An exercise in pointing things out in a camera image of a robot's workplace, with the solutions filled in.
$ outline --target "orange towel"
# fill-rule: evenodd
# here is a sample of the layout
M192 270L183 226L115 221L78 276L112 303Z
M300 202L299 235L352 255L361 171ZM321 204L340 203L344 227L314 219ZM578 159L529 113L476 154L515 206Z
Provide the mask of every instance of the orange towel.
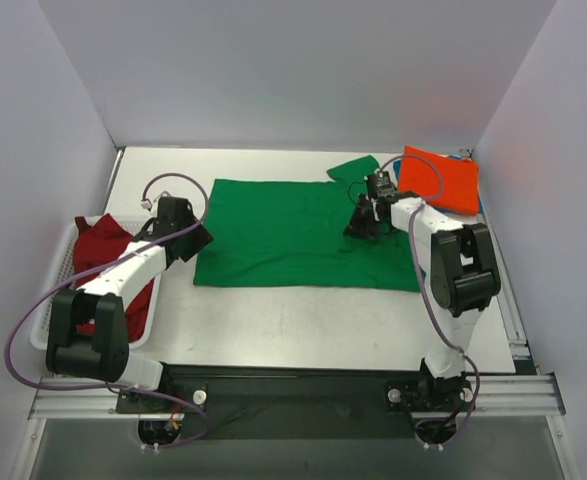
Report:
M455 160L436 153L405 147L404 154L418 155L429 160L444 180L444 191L427 203L433 207L462 215L477 215L480 203L477 196L479 168L470 159ZM437 176L431 168L416 158L405 158L400 164L400 192L414 192L420 197L435 195L439 190Z

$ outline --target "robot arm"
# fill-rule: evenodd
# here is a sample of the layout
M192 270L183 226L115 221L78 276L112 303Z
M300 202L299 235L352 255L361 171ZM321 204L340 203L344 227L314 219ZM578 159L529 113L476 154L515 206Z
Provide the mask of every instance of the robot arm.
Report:
M185 198L162 197L157 217L120 256L130 255L154 240L193 225L196 219ZM124 312L139 292L178 258L187 261L213 238L200 225L192 232L148 248L115 265L75 290L58 292L52 301L46 366L49 371L87 377L147 390L158 388L163 366L156 360L129 352ZM77 332L77 325L94 321L92 336Z
M366 186L344 233L374 238L385 224L408 231L411 214L423 200L398 192L388 172L369 175ZM501 286L490 232L486 225L466 225L426 205L415 218L414 237L437 322L452 344L467 350L477 321ZM465 371L462 355L439 340L424 363L435 379Z

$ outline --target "black base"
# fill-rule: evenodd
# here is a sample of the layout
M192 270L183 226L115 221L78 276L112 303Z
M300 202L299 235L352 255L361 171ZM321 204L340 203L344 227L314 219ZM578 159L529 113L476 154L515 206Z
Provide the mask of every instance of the black base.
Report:
M207 393L202 407L210 419L209 439L411 438L409 410L447 416L454 407L422 397L425 377L420 372L171 365L165 372L161 391L187 401L196 390ZM392 388L401 391L404 403L389 400ZM170 402L130 394L120 395L117 403L118 413L168 413L173 408ZM203 427L196 414L185 411L183 436Z

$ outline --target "red cloth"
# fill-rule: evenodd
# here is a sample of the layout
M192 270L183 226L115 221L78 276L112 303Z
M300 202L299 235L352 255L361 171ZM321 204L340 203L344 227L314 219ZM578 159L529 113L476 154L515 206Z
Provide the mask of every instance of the red cloth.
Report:
M73 249L73 268L76 273L115 260L126 250L126 245L133 238L133 235L120 227L108 214L104 215L93 227L89 226L83 217L76 218L75 223L79 230ZM84 285L95 277L97 275L89 275L78 280L76 286ZM129 343L139 340L144 333L152 291L153 281L142 289L126 309ZM94 326L92 324L78 325L77 331L92 335Z
M435 153L405 147L404 154L429 160L442 176L444 191L428 204L462 215L477 215L480 201L477 196L478 166L472 160L453 160ZM435 195L440 189L437 175L426 163L406 157L400 164L398 181L400 192L417 193L420 197Z

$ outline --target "table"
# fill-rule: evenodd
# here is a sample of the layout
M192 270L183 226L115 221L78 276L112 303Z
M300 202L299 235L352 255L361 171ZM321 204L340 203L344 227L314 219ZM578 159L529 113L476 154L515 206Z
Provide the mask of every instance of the table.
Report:
M300 152L188 148L127 148L106 211L145 215L141 192L164 172L188 174L210 192L216 178L329 181L326 170L363 156L353 152ZM380 163L391 154L373 154ZM150 195L168 190L203 210L201 194L167 178ZM439 341L422 300L409 292L352 288L194 287L195 260L163 274L153 330L137 350L173 364L416 370ZM513 373L497 301L480 319L469 355L482 373Z

